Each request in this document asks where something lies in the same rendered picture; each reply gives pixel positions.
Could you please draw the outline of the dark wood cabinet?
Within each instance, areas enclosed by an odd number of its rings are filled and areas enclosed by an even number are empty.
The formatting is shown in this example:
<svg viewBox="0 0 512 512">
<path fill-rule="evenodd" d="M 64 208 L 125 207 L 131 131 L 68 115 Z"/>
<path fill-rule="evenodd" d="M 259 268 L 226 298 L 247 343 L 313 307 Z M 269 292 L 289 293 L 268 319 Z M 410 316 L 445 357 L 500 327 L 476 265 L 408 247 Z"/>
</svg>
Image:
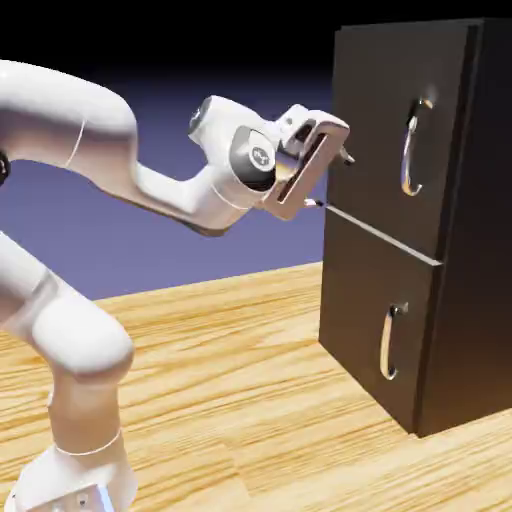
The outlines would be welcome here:
<svg viewBox="0 0 512 512">
<path fill-rule="evenodd" d="M 326 214 L 442 267 L 410 432 L 420 437 L 512 408 L 512 19 L 463 20 L 478 35 L 442 259 L 338 209 L 327 186 Z"/>
</svg>

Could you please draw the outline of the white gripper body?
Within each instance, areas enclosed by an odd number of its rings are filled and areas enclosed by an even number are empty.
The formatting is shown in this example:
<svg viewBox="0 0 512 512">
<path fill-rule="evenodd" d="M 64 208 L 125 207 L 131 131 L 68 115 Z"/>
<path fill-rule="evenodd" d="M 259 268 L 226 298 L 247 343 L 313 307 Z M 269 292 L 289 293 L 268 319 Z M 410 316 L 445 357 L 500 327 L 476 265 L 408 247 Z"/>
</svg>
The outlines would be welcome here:
<svg viewBox="0 0 512 512">
<path fill-rule="evenodd" d="M 275 126 L 280 134 L 276 183 L 263 199 L 263 209 L 290 220 L 308 203 L 308 195 L 333 159 L 346 154 L 350 128 L 326 112 L 287 112 Z"/>
</svg>

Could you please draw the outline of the dark cabinet door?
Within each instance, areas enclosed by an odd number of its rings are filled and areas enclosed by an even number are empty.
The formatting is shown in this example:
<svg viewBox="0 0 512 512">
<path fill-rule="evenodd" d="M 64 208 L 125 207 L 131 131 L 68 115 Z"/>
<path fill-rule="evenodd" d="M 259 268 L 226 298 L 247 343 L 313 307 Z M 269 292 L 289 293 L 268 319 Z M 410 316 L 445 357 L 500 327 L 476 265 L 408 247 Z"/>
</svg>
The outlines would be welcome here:
<svg viewBox="0 0 512 512">
<path fill-rule="evenodd" d="M 324 236 L 319 341 L 350 375 L 408 432 L 428 330 L 432 288 L 441 265 L 431 264 L 334 212 Z M 380 373 L 380 341 L 390 305 L 409 304 L 393 321 L 392 381 Z"/>
<path fill-rule="evenodd" d="M 355 159 L 330 174 L 331 204 L 435 260 L 443 257 L 478 24 L 474 20 L 345 26 L 336 35 L 333 111 L 350 126 Z M 400 185 L 412 102 L 434 108 L 420 119 L 412 179 Z"/>
</svg>

